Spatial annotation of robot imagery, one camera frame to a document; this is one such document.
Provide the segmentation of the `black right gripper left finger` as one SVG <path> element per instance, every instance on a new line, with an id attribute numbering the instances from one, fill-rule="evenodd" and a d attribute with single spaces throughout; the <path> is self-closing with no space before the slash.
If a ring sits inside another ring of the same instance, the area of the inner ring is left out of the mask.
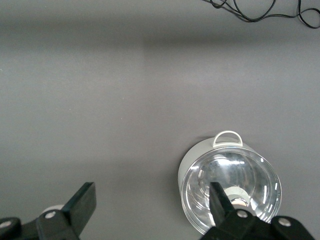
<path id="1" fill-rule="evenodd" d="M 48 207 L 22 224 L 18 217 L 0 219 L 2 240 L 79 240 L 97 206 L 94 182 L 84 183 L 64 205 Z"/>

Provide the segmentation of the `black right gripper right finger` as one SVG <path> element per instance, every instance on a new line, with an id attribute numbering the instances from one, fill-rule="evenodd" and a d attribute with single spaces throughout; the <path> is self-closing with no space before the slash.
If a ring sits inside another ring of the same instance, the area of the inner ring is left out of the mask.
<path id="1" fill-rule="evenodd" d="M 305 226 L 289 216 L 275 216 L 266 223 L 249 211 L 236 209 L 218 182 L 209 187 L 209 207 L 215 226 L 202 240 L 313 240 Z"/>

